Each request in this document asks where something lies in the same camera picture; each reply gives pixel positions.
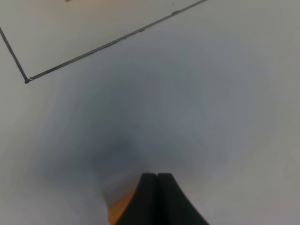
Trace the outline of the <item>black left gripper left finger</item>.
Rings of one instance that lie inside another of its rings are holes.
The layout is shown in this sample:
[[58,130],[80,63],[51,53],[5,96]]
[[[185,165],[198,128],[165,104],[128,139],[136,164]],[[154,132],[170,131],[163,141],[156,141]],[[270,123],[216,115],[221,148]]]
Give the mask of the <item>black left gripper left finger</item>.
[[157,201],[157,176],[154,173],[141,175],[132,199],[125,208],[117,225],[153,225]]

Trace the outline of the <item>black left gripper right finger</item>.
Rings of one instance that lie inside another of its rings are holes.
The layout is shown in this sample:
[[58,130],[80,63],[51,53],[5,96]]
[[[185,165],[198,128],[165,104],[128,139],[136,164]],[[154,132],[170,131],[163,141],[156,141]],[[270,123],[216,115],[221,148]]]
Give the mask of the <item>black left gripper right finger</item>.
[[188,200],[174,176],[157,175],[159,206],[165,225],[207,225],[208,222]]

